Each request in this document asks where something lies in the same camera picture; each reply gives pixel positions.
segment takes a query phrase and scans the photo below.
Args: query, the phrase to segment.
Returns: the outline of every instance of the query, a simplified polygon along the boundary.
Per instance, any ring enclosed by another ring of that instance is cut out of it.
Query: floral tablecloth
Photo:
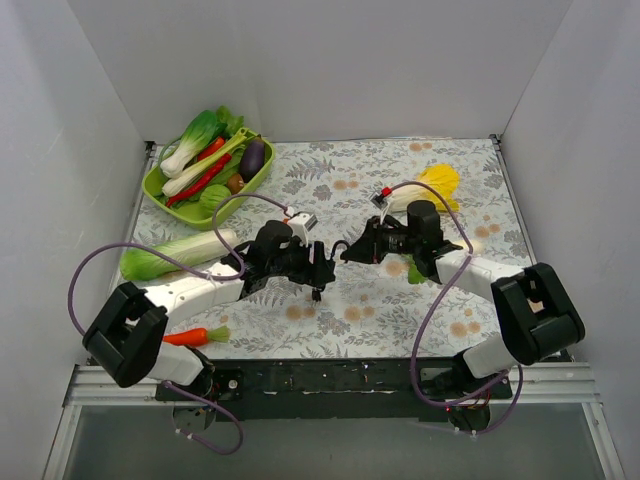
[[[412,179],[428,165],[447,163],[461,177],[454,194],[459,218],[468,234],[484,243],[484,256],[519,265],[531,262],[490,140],[283,143],[276,144],[276,151],[259,193],[314,212],[319,223],[313,238],[326,245],[360,236],[366,219],[377,213],[368,200],[372,192]],[[270,204],[249,199],[224,227],[234,229],[241,240],[252,239],[266,220],[281,216]],[[443,225],[446,238],[459,238],[444,215]],[[133,238],[152,245],[193,233],[145,198]],[[309,288],[271,279],[261,292],[196,315],[175,331],[228,325],[228,344],[202,349],[211,358],[407,357],[441,288],[430,282],[410,285],[407,269],[395,255],[379,266],[338,264],[337,280],[318,304]],[[498,330],[492,304],[453,289],[428,326],[420,354],[453,355]]]

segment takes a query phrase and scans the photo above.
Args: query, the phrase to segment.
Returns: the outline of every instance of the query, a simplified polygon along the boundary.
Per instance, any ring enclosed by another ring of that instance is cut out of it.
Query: gray wall
[[[640,1],[574,0],[509,123],[509,173],[565,281],[627,478],[640,478]]]
[[[64,0],[0,0],[0,477],[40,478],[80,337],[72,271],[122,236],[144,145]],[[85,325],[114,256],[82,278]]]
[[[277,140],[504,128],[571,0],[69,0],[145,139],[225,102]]]

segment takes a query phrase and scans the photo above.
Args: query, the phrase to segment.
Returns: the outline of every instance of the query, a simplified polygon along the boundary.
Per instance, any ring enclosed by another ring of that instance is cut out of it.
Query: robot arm
[[[316,217],[307,213],[298,213],[287,223],[268,221],[254,241],[236,248],[245,264],[244,274],[236,280],[187,276],[144,290],[130,282],[118,286],[87,329],[83,346],[121,387],[144,377],[191,385],[212,366],[195,349],[163,342],[165,331],[215,305],[251,295],[275,276],[311,286],[313,297],[319,299],[335,280],[335,263],[325,257],[322,242],[310,240],[309,230],[316,223]],[[232,276],[240,271],[237,259],[227,255],[204,273]]]
[[[381,196],[373,200],[384,206]],[[376,264],[388,253],[411,255],[420,273],[440,284],[449,282],[469,256],[444,239],[440,215],[425,200],[408,205],[406,226],[390,216],[370,218],[341,258]],[[455,285],[494,302],[501,331],[454,357],[452,381],[459,386],[518,363],[531,365],[584,338],[582,320],[549,265],[518,267],[473,257]]]

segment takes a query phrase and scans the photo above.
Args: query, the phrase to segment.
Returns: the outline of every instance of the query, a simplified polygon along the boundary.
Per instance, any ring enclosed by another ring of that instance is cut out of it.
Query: red pepper
[[[200,179],[196,183],[194,183],[191,187],[178,193],[177,195],[174,195],[169,200],[167,200],[167,207],[171,207],[171,205],[173,205],[176,202],[179,202],[180,200],[186,200],[190,196],[195,195],[204,187],[206,187],[207,184],[211,181],[211,179],[215,177],[218,173],[220,173],[220,171],[229,162],[229,160],[231,160],[231,154],[225,153],[222,156],[222,158],[220,158],[220,160],[214,163],[213,166],[209,170],[207,170],[205,174],[202,177],[200,177]]]
[[[224,145],[224,138],[222,137],[216,138],[215,142],[209,144],[207,148],[205,148],[203,151],[201,151],[198,154],[198,156],[196,157],[196,163],[216,153],[218,150],[220,150],[222,145]]]

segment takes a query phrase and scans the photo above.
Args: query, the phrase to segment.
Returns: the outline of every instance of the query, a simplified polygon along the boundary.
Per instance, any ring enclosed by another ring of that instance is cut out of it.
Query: green bowl
[[[249,135],[257,135],[255,132],[249,131]],[[265,163],[264,166],[260,169],[260,171],[256,174],[255,177],[251,179],[250,182],[246,183],[244,188],[240,191],[242,193],[247,192],[255,192],[258,189],[258,186],[267,178],[267,175],[271,171],[271,165],[273,164],[273,160],[276,157],[276,149],[273,147],[273,144],[264,141],[265,150],[264,150],[264,158]],[[176,217],[178,220],[186,223],[187,225],[198,229],[198,230],[211,230],[211,215],[207,215],[200,208],[199,202],[185,202],[182,206],[178,208],[167,208],[161,202],[158,201],[156,196],[162,194],[162,186],[167,181],[167,177],[164,176],[160,167],[156,165],[151,169],[149,173],[144,177],[142,181],[142,191],[144,194],[149,197],[149,199],[155,203],[158,208],[164,210],[169,215]],[[229,215],[236,211],[236,209],[242,205],[242,203],[248,197],[238,197],[231,200],[227,203],[222,209],[218,212],[218,225],[221,225]]]

